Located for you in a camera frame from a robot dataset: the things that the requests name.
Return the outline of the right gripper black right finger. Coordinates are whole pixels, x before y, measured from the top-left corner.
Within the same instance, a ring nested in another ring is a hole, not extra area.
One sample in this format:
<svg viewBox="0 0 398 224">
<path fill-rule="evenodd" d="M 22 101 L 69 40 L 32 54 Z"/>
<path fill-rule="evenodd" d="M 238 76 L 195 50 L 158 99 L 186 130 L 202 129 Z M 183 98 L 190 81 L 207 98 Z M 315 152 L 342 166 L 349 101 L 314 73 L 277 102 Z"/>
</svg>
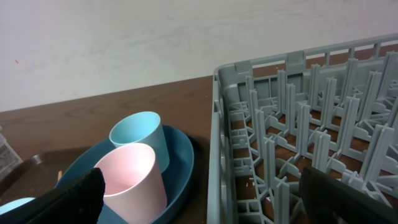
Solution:
<svg viewBox="0 0 398 224">
<path fill-rule="evenodd" d="M 311 166 L 303 168 L 299 194 L 310 223 L 397 223 L 391 207 Z"/>
</svg>

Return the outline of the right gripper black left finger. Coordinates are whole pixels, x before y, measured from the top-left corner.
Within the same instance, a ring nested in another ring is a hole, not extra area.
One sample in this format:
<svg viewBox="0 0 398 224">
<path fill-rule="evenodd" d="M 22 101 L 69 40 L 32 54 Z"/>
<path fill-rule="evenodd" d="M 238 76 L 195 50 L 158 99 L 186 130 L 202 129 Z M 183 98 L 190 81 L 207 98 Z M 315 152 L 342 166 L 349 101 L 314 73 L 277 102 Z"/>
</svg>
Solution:
<svg viewBox="0 0 398 224">
<path fill-rule="evenodd" d="M 96 223 L 105 192 L 103 173 L 93 168 L 68 184 L 53 189 L 1 215 L 1 223 Z"/>
</svg>

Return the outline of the light blue bowl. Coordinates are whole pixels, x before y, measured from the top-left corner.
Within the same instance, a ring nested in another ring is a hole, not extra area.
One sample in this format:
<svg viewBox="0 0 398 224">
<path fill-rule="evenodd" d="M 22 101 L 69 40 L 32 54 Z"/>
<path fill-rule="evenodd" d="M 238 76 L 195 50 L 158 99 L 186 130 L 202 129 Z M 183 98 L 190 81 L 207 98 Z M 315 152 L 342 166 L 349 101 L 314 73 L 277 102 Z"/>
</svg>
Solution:
<svg viewBox="0 0 398 224">
<path fill-rule="evenodd" d="M 11 201 L 5 205 L 0 206 L 0 215 L 10 212 L 11 210 L 20 207 L 26 203 L 29 203 L 30 201 L 34 200 L 34 197 L 26 197 L 26 198 L 20 198 L 14 201 Z"/>
</svg>

